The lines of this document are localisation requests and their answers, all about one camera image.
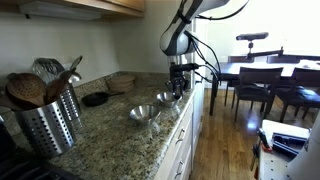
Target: robotic arm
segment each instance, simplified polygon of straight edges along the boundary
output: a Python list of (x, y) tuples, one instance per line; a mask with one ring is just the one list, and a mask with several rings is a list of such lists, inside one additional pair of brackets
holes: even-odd
[[(162, 34), (160, 48), (168, 58), (194, 52), (192, 34), (185, 31), (191, 21), (200, 13), (227, 4), (229, 0), (181, 0), (179, 9), (170, 23), (169, 27)], [(198, 69), (199, 65), (175, 64), (171, 62), (170, 81), (166, 83), (167, 88), (174, 94), (182, 96), (183, 91), (188, 87), (189, 81), (183, 76), (183, 71)]]

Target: stove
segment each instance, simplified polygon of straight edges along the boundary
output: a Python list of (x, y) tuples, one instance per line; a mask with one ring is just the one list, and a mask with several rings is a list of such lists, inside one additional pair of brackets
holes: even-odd
[(17, 147), (0, 119), (0, 180), (80, 180), (76, 175)]

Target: metal bowl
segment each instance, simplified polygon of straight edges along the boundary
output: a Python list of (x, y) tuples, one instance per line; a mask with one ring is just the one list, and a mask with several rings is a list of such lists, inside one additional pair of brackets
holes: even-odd
[(181, 99), (181, 96), (174, 96), (171, 92), (163, 92), (157, 95), (157, 99), (161, 106), (172, 108)]
[(160, 109), (157, 106), (152, 105), (141, 105), (133, 108), (130, 111), (130, 117), (137, 124), (150, 125), (160, 115)]

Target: wooden floor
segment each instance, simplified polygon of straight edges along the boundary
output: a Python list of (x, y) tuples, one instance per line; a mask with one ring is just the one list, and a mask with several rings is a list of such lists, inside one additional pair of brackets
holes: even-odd
[[(255, 103), (250, 111), (250, 102), (240, 101), (237, 122), (231, 109), (232, 91), (228, 94), (228, 103), (224, 106), (225, 90), (219, 90), (215, 101), (213, 116), (209, 116), (211, 91), (205, 90), (202, 132), (199, 137), (194, 169), (191, 180), (250, 180), (252, 145), (256, 143), (256, 128), (261, 127), (262, 114), (260, 103)], [(282, 103), (275, 100), (267, 119), (279, 121)], [(301, 120), (303, 112), (295, 118), (294, 109), (288, 108), (285, 121), (299, 127), (310, 128), (314, 113), (309, 113), (306, 120)]]

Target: kitchen counter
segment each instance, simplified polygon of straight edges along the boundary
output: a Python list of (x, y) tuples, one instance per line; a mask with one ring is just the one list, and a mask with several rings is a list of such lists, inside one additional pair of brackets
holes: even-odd
[(153, 179), (194, 91), (175, 108), (160, 106), (160, 117), (150, 126), (137, 126), (129, 112), (158, 104), (156, 95), (163, 91), (162, 86), (138, 87), (100, 106), (80, 103), (80, 119), (71, 121), (75, 146), (50, 162), (83, 179)]

